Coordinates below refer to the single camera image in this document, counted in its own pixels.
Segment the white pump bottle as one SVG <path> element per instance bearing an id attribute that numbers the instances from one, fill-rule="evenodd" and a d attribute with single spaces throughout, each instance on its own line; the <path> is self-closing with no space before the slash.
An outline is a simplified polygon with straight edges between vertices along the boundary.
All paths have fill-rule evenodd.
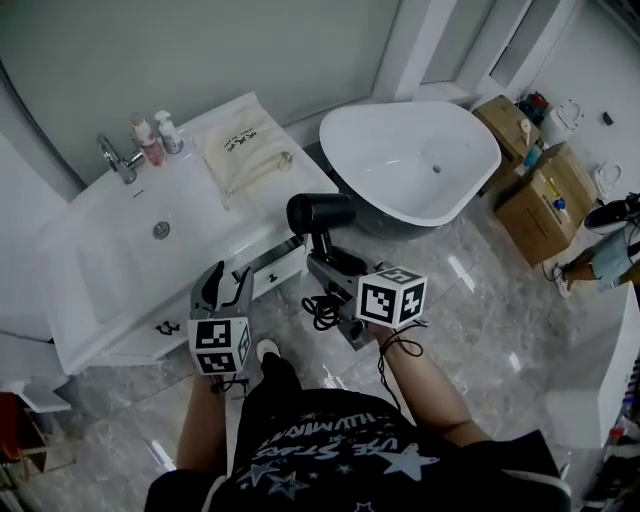
<path id="1" fill-rule="evenodd" d="M 184 149 L 184 140 L 173 124 L 171 114 L 160 110 L 154 115 L 164 149 L 168 154 L 177 155 Z"/>

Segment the grey glass wall panel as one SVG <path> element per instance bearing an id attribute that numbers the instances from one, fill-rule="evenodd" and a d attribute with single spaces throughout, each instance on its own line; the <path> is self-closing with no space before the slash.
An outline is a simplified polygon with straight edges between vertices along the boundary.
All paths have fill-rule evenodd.
<path id="1" fill-rule="evenodd" d="M 367 96 L 399 0 L 0 0 L 0 61 L 70 158 L 133 111 L 254 92 L 281 123 Z"/>

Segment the white vanity sink cabinet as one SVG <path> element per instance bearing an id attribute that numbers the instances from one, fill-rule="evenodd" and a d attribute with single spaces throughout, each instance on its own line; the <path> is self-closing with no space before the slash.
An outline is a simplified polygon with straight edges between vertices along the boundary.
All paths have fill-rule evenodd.
<path id="1" fill-rule="evenodd" d="M 223 208 L 195 147 L 161 167 L 145 164 L 125 185 L 107 172 L 41 232 L 41 296 L 65 373 L 110 365 L 104 353 L 135 329 L 172 315 L 189 318 L 190 290 L 223 261 L 233 272 L 287 241 L 288 200 L 334 184 L 296 144 L 286 171 L 259 179 Z M 166 221 L 163 240 L 153 226 Z"/>

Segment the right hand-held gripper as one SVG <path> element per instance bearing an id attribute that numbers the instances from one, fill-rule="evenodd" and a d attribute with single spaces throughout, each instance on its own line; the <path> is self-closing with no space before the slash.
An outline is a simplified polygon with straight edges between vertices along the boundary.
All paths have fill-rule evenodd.
<path id="1" fill-rule="evenodd" d="M 329 264 L 309 255 L 307 268 L 326 292 L 344 300 L 337 328 L 354 350 L 373 341 L 368 323 L 399 329 L 423 313 L 428 278 L 405 267 L 368 274 L 364 259 L 333 247 Z"/>

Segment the black hair dryer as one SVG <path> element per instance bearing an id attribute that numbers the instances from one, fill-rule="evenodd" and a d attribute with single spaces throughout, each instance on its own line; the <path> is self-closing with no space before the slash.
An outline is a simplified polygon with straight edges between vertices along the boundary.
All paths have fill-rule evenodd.
<path id="1" fill-rule="evenodd" d="M 309 255 L 329 264 L 330 251 L 337 247 L 331 242 L 330 231 L 350 225 L 356 212 L 351 198 L 345 194 L 301 193 L 289 199 L 286 217 L 289 228 L 297 237 L 311 239 Z M 313 326 L 320 332 L 338 324 L 338 312 L 343 304 L 340 296 L 325 290 L 322 295 L 301 299 L 302 308 L 312 316 Z"/>

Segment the large cardboard box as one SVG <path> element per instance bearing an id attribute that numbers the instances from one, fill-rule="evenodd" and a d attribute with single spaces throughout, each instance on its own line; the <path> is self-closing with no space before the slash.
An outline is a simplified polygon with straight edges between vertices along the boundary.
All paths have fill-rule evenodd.
<path id="1" fill-rule="evenodd" d="M 534 267 L 570 246 L 596 196 L 592 179 L 564 142 L 541 154 L 495 214 Z"/>

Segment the white side cabinet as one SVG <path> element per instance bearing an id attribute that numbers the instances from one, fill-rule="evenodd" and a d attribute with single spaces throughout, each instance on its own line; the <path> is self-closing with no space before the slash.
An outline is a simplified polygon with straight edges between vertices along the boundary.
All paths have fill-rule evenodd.
<path id="1" fill-rule="evenodd" d="M 13 393 L 36 413 L 67 411 L 56 394 L 69 377 L 53 344 L 0 333 L 0 392 Z"/>

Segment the person's left forearm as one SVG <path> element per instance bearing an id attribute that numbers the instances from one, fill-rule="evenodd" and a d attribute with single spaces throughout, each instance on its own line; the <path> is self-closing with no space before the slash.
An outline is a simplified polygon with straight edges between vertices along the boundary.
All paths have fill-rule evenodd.
<path id="1" fill-rule="evenodd" d="M 227 399 L 214 393 L 210 378 L 196 374 L 179 437 L 175 465 L 212 478 L 229 470 Z"/>

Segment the person's black trouser leg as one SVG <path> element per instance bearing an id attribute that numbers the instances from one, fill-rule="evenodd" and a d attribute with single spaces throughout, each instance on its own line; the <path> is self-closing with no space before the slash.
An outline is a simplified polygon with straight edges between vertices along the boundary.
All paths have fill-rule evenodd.
<path id="1" fill-rule="evenodd" d="M 251 395 L 268 403 L 284 402 L 302 392 L 294 367 L 274 352 L 267 352 L 261 361 L 263 378 Z"/>

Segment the white toilet seat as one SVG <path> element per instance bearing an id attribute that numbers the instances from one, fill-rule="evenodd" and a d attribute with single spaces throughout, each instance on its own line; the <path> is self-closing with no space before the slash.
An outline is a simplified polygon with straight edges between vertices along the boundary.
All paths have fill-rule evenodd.
<path id="1" fill-rule="evenodd" d="M 576 133 L 584 119 L 580 104 L 567 99 L 552 108 L 544 120 L 544 139 L 549 146 L 567 142 Z"/>
<path id="2" fill-rule="evenodd" d="M 598 190 L 598 198 L 606 200 L 616 189 L 623 176 L 623 168 L 617 163 L 604 162 L 594 173 L 594 180 Z"/>

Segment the cream drawstring bag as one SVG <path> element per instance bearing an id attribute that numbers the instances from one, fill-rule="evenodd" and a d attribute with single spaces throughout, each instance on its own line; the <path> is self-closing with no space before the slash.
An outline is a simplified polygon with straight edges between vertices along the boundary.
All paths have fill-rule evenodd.
<path id="1" fill-rule="evenodd" d="M 212 128 L 192 138 L 226 211 L 231 198 L 275 171 L 288 171 L 294 155 L 282 130 L 265 117 L 243 116 L 226 127 Z"/>

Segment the person's black star t-shirt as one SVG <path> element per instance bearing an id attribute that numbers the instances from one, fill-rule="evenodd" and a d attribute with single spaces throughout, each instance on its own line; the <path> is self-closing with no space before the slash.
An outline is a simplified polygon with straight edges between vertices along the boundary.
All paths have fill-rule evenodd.
<path id="1" fill-rule="evenodd" d="M 464 447 L 383 399 L 305 390 L 278 409 L 245 401 L 222 481 L 159 477 L 144 512 L 570 512 L 539 432 Z"/>

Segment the chrome faucet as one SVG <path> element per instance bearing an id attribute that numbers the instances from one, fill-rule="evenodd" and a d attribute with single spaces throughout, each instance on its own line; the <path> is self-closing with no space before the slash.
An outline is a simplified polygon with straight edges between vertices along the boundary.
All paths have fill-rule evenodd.
<path id="1" fill-rule="evenodd" d="M 136 168 L 144 161 L 144 153 L 138 149 L 129 156 L 122 157 L 102 133 L 97 135 L 96 142 L 110 169 L 120 176 L 125 185 L 133 184 L 137 179 Z"/>

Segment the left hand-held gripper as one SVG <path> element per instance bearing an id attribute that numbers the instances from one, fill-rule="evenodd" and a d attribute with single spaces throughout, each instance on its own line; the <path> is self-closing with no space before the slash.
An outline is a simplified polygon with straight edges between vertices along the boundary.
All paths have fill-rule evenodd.
<path id="1" fill-rule="evenodd" d="M 201 375 L 231 375 L 245 366 L 251 348 L 249 311 L 252 269 L 247 267 L 237 286 L 236 304 L 216 311 L 225 264 L 219 261 L 194 283 L 187 323 L 191 356 Z"/>

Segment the small cardboard box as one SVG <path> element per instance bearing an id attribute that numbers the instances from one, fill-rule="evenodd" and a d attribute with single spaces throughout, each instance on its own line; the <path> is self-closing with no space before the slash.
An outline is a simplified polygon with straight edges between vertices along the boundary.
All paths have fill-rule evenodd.
<path id="1" fill-rule="evenodd" d="M 504 95 L 496 96 L 477 106 L 472 110 L 472 114 L 490 130 L 502 153 L 509 159 L 524 160 L 539 139 L 539 129 Z M 524 118 L 528 118 L 532 126 L 528 147 L 525 146 L 519 128 L 519 122 Z"/>

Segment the small colourful items crate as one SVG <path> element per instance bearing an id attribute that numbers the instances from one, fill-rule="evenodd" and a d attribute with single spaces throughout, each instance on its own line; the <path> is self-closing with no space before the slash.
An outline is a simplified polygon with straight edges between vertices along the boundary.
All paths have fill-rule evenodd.
<path id="1" fill-rule="evenodd" d="M 520 98 L 517 106 L 531 121 L 538 121 L 544 117 L 549 102 L 541 93 L 535 91 Z"/>

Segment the pink bottle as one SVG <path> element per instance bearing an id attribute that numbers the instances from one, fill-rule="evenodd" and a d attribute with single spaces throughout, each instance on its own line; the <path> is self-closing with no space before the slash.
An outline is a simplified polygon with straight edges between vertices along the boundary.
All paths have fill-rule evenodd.
<path id="1" fill-rule="evenodd" d="M 131 116 L 131 126 L 133 137 L 146 160 L 154 167 L 161 167 L 165 161 L 164 150 L 146 118 L 141 113 L 134 113 Z"/>

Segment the white bathtub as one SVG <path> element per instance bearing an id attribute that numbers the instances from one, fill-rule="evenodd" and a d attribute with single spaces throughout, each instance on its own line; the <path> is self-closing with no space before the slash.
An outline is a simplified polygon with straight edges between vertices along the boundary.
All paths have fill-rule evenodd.
<path id="1" fill-rule="evenodd" d="M 489 129 L 449 102 L 341 107 L 322 120 L 319 142 L 357 223 L 394 240 L 454 220 L 501 161 Z"/>

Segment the person's right forearm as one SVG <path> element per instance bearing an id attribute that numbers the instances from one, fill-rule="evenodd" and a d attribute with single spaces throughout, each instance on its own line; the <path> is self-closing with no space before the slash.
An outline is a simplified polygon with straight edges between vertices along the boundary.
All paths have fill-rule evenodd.
<path id="1" fill-rule="evenodd" d="M 449 378 L 410 337 L 377 324 L 368 325 L 416 424 L 464 447 L 489 441 Z"/>

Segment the white vanity drawer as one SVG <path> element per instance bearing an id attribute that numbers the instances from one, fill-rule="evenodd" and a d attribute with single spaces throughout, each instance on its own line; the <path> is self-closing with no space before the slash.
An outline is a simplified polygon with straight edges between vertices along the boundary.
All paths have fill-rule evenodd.
<path id="1" fill-rule="evenodd" d="M 253 299 L 257 299 L 305 268 L 306 247 L 303 241 L 291 238 L 250 264 L 254 270 Z"/>
<path id="2" fill-rule="evenodd" d="M 135 329 L 104 353 L 110 365 L 145 365 L 160 360 L 187 340 L 184 316 L 152 320 Z"/>

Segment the white counter unit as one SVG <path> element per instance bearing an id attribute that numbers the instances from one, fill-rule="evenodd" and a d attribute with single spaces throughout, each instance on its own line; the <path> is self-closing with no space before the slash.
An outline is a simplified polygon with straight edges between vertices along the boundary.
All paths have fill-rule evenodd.
<path id="1" fill-rule="evenodd" d="M 546 409 L 559 444 L 600 449 L 623 405 L 640 356 L 640 305 L 634 286 L 591 297 L 580 310 L 575 341 L 552 373 Z"/>

